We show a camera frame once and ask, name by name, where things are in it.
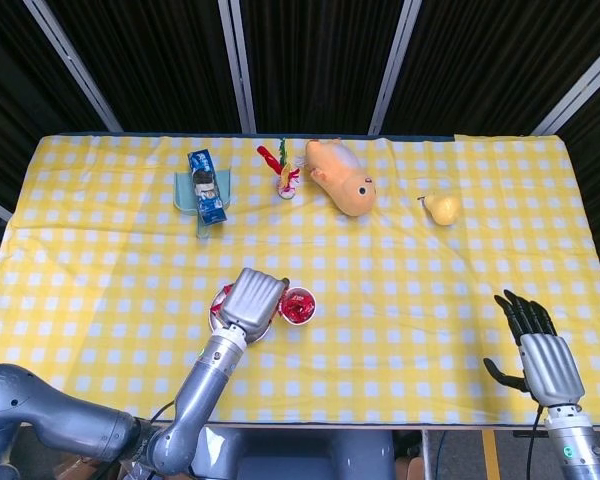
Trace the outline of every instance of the floor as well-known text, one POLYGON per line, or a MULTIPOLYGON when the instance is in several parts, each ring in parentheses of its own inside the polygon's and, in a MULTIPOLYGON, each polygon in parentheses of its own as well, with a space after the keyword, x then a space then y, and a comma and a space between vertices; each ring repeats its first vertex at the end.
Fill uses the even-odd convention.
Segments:
MULTIPOLYGON (((440 465, 437 478, 435 478, 436 452, 441 438, 442 431, 432 431, 430 434, 431 480, 486 479, 482 435, 479 431, 465 430, 447 432, 440 450, 440 465)), ((500 480, 524 478, 528 442, 528 438, 516 438, 510 431, 496 431, 500 480)), ((31 480, 54 478, 53 468, 66 458, 66 455, 42 446, 30 427, 20 429, 11 455, 11 461, 20 470, 22 478, 31 480)), ((536 439, 532 478, 561 478, 557 460, 553 456, 549 440, 546 438, 536 439)))

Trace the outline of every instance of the blue box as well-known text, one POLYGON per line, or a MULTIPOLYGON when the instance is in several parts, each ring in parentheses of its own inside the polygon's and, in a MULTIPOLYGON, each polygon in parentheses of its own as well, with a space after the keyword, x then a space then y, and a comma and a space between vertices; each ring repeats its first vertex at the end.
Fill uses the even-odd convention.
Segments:
POLYGON ((191 152, 188 157, 193 191, 198 201, 198 217, 204 225, 226 221, 227 215, 222 208, 216 171, 209 150, 191 152))

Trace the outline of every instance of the pear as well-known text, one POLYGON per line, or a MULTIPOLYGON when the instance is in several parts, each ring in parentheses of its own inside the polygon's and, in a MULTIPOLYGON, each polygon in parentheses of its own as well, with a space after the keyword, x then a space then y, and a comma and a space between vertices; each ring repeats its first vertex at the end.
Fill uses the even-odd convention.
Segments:
POLYGON ((460 200, 452 195, 427 195, 423 203, 438 225, 452 225, 460 213, 460 200))

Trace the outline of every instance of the gray robot arm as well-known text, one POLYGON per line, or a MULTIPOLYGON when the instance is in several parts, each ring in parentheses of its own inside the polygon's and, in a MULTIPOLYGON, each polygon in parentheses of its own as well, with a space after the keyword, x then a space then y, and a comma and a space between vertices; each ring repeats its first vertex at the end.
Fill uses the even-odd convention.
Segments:
POLYGON ((288 281, 245 268, 213 332, 175 399, 175 419, 164 427, 85 402, 52 388, 16 365, 0 365, 0 480, 17 479, 7 457, 18 426, 33 425, 51 448, 104 461, 131 458, 160 474, 186 472, 198 433, 248 343, 267 328, 288 281))
POLYGON ((578 401, 584 386, 567 342, 557 336, 547 311, 507 290, 495 299, 507 316, 524 368, 524 378, 502 374, 488 358, 484 364, 502 385, 530 392, 548 409, 545 427, 565 480, 600 480, 600 439, 578 401))

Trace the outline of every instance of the yellow checkered tablecloth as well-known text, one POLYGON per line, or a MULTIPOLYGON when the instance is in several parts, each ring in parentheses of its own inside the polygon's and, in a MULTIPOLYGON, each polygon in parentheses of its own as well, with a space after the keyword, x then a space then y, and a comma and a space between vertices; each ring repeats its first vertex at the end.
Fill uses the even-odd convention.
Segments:
MULTIPOLYGON (((304 140, 288 140, 301 155, 304 140)), ((312 290, 306 327, 281 320, 252 345, 212 420, 530 423, 535 405, 482 366, 520 361, 493 294, 552 313, 600 424, 600 265, 556 137, 345 140, 378 188, 350 219, 303 174, 278 197, 256 153, 277 139, 54 136, 33 157, 0 251, 0 362, 65 392, 150 416, 209 337, 208 306, 243 266, 312 290), (173 174, 208 148, 231 168, 229 220, 197 240, 173 174), (463 212, 432 224, 417 197, 463 212)))

